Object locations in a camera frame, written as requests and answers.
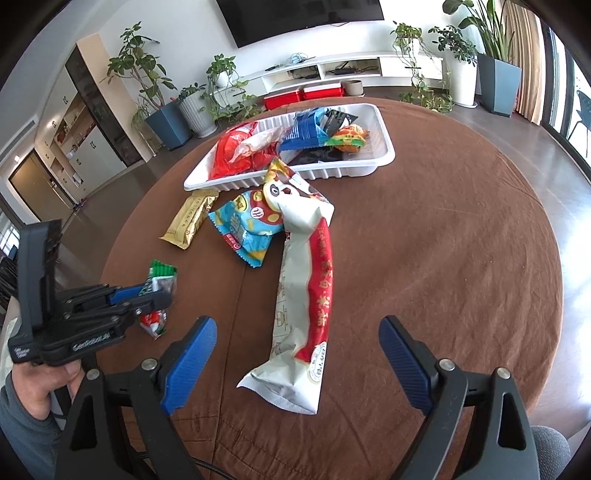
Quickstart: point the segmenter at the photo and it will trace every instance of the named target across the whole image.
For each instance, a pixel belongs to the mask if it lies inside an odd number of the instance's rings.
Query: potted plant
[[[126,28],[121,34],[123,46],[118,57],[109,59],[107,77],[109,82],[118,76],[134,79],[140,84],[139,97],[152,111],[145,121],[164,145],[173,150],[191,138],[191,131],[177,105],[164,101],[160,87],[163,85],[171,90],[176,90],[176,87],[166,76],[164,67],[158,63],[158,57],[145,52],[146,42],[159,42],[139,35],[140,23]]]
[[[421,28],[411,27],[406,23],[397,23],[396,29],[390,32],[390,35],[396,34],[394,39],[394,48],[400,48],[402,55],[418,55],[421,49],[421,42],[423,37],[423,31]]]
[[[209,112],[208,100],[205,85],[198,83],[183,88],[178,94],[178,108],[199,138],[208,137],[217,130]]]
[[[207,69],[207,95],[210,113],[215,121],[227,119],[231,122],[243,122],[261,113],[256,105],[255,95],[249,95],[245,87],[247,80],[240,80],[236,74],[234,57],[225,58],[223,54],[215,55],[211,66]],[[229,74],[229,83],[219,89],[220,72]]]
[[[433,27],[429,33],[437,33],[433,40],[439,51],[443,52],[450,73],[449,88],[455,104],[472,108],[476,92],[477,55],[476,46],[462,37],[460,30],[452,25],[441,29]]]
[[[486,5],[482,0],[476,1],[478,9],[473,0],[445,0],[443,11],[451,15],[462,5],[468,9],[470,15],[458,27],[476,26],[484,43],[485,54],[478,54],[482,104],[491,113],[511,116],[521,83],[521,69],[511,64],[515,33],[509,33],[507,26],[503,25],[496,13],[495,0],[488,0]]]
[[[214,56],[213,63],[207,69],[207,75],[213,77],[219,88],[228,88],[236,76],[236,57],[224,57],[223,53]]]
[[[423,75],[422,67],[419,65],[417,58],[418,48],[414,48],[414,44],[423,47],[426,56],[431,57],[429,50],[424,48],[423,31],[420,28],[411,27],[406,24],[400,24],[397,30],[398,34],[394,47],[400,48],[400,54],[398,54],[397,50],[396,56],[402,61],[404,67],[411,72],[410,84],[413,88],[412,92],[400,94],[400,99],[403,102],[420,105],[436,112],[451,112],[452,99],[450,96],[445,92],[437,93],[431,88],[427,84],[425,75]]]

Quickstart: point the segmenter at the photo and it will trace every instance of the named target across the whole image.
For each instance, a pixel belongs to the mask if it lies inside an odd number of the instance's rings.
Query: snack package
[[[240,143],[230,159],[230,163],[243,162],[247,158],[252,158],[256,152],[267,149],[270,145],[276,144],[283,134],[284,128],[277,127],[269,130],[263,130]]]
[[[252,132],[258,125],[257,122],[238,125],[226,131],[219,142],[217,142],[216,157],[213,168],[209,173],[209,180],[221,179],[231,175],[237,175],[248,171],[250,162],[248,160],[235,161],[230,163],[238,145],[252,136]]]
[[[298,153],[296,157],[290,161],[290,166],[342,160],[343,152],[337,150],[335,147],[311,148],[309,150],[302,150]]]
[[[329,225],[334,207],[279,159],[271,163],[265,195],[284,219],[287,240],[269,361],[238,387],[283,410],[314,415],[332,308],[333,264]]]
[[[251,157],[252,171],[265,170],[271,164],[273,159],[277,157],[278,144],[278,142],[274,142],[267,148],[253,154]]]
[[[195,190],[185,200],[184,205],[174,217],[168,230],[160,239],[183,250],[189,248],[195,233],[207,218],[207,214],[212,209],[213,202],[216,201],[218,195],[217,190]]]
[[[165,265],[158,260],[152,262],[148,280],[139,295],[152,293],[153,291],[165,290],[174,296],[177,290],[177,268],[172,265]],[[141,315],[138,319],[140,326],[154,339],[166,332],[167,320],[166,310],[159,310],[148,315]]]
[[[324,147],[330,138],[320,126],[326,121],[326,108],[315,108],[298,113],[294,126],[279,144],[278,152]]]
[[[232,249],[252,268],[260,267],[273,235],[283,230],[277,210],[265,201],[262,190],[251,190],[209,214]]]
[[[351,115],[350,113],[339,112],[338,110],[330,110],[326,114],[326,124],[324,131],[329,138],[333,137],[341,128],[348,127],[355,122],[359,117]]]
[[[343,152],[358,153],[367,143],[369,132],[359,125],[349,125],[339,130],[326,142],[327,147],[335,147]]]

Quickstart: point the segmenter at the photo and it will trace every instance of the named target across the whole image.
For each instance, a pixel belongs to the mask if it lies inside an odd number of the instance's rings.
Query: human hand
[[[62,367],[33,365],[31,362],[14,364],[12,384],[22,406],[37,420],[45,420],[51,410],[49,393],[68,386],[72,398],[76,396],[84,370],[80,360]]]

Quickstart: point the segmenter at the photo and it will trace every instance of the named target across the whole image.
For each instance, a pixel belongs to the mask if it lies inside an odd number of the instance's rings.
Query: window
[[[12,247],[17,247],[20,241],[20,233],[11,223],[4,212],[0,211],[0,248],[5,255],[10,253]]]
[[[591,87],[579,66],[574,64],[572,118],[567,140],[589,162],[589,129],[591,128]]]
[[[591,87],[569,49],[543,25],[546,100],[542,124],[591,180]]]

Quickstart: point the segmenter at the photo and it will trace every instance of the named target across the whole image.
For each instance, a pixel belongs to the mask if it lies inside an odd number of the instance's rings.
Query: blue snack bag
[[[232,249],[252,268],[260,267],[283,218],[268,206],[262,190],[251,190],[209,214]]]
[[[320,126],[325,117],[326,108],[315,108],[298,114],[294,126],[278,146],[277,152],[324,147],[330,139]]]

